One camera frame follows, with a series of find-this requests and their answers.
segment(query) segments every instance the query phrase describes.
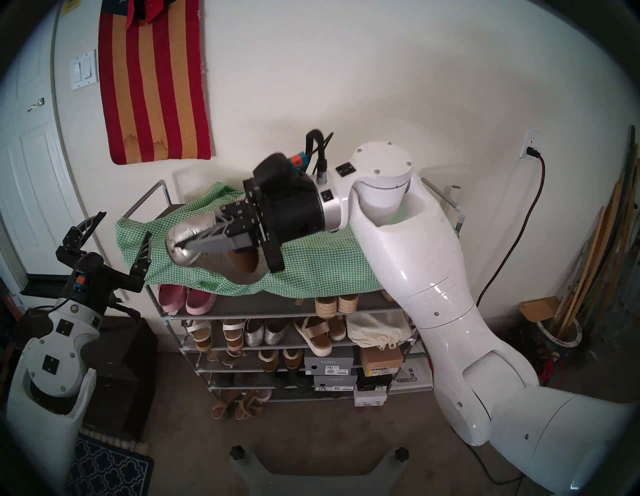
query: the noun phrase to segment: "silver flat shoe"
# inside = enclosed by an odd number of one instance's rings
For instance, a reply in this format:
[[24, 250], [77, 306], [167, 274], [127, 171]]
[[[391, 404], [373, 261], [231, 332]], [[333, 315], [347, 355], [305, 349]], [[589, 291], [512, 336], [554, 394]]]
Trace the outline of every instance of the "silver flat shoe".
[[270, 346], [278, 344], [287, 331], [291, 319], [269, 319], [264, 325], [264, 342]]
[[194, 215], [173, 226], [166, 235], [166, 252], [180, 267], [200, 267], [220, 274], [235, 284], [253, 284], [269, 271], [262, 248], [247, 248], [241, 253], [202, 253], [177, 248], [176, 243], [199, 234], [218, 223], [215, 212]]
[[264, 320], [249, 319], [244, 328], [244, 343], [247, 346], [260, 346], [264, 338]]

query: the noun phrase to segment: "door handle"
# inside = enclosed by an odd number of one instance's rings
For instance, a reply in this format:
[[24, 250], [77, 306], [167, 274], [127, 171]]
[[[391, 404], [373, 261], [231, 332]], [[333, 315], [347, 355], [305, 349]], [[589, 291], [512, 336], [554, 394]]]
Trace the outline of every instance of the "door handle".
[[27, 108], [27, 112], [31, 112], [36, 107], [42, 107], [43, 105], [44, 105], [44, 98], [38, 99], [38, 103], [35, 103], [31, 107]]

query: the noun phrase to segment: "door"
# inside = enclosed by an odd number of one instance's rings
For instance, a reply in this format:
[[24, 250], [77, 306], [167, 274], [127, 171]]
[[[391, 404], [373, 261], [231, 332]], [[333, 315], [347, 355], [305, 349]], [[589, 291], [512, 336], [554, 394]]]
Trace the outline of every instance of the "door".
[[[62, 152], [52, 87], [58, 8], [31, 34], [0, 83], [0, 214], [29, 274], [67, 275], [56, 249], [83, 218]], [[92, 240], [85, 249], [96, 251]]]

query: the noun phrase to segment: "green gingham cloth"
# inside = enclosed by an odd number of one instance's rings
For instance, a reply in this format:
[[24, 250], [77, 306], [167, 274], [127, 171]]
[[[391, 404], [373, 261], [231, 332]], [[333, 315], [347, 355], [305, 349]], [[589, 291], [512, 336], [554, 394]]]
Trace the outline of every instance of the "green gingham cloth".
[[[116, 240], [122, 257], [129, 267], [138, 256], [145, 233], [151, 233], [151, 266], [147, 273], [150, 284], [179, 284], [195, 289], [237, 296], [268, 291], [289, 298], [313, 298], [354, 294], [381, 289], [373, 275], [360, 245], [347, 226], [338, 232], [317, 232], [282, 245], [286, 269], [268, 272], [254, 284], [233, 284], [221, 275], [200, 267], [180, 267], [166, 252], [167, 232], [178, 222], [205, 212], [219, 212], [223, 205], [244, 194], [222, 182], [216, 182], [197, 200], [179, 207], [169, 215], [151, 222], [119, 219]], [[400, 206], [391, 223], [404, 216]]]

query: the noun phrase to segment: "gray shoe box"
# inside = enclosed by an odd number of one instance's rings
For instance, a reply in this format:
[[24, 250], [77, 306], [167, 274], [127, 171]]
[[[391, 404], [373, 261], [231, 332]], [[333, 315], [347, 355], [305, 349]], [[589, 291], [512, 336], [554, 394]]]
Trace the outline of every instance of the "gray shoe box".
[[358, 380], [358, 372], [351, 369], [347, 376], [314, 376], [316, 391], [353, 391]]
[[353, 346], [336, 346], [329, 356], [315, 356], [310, 349], [305, 350], [305, 370], [308, 376], [348, 375], [352, 366]]

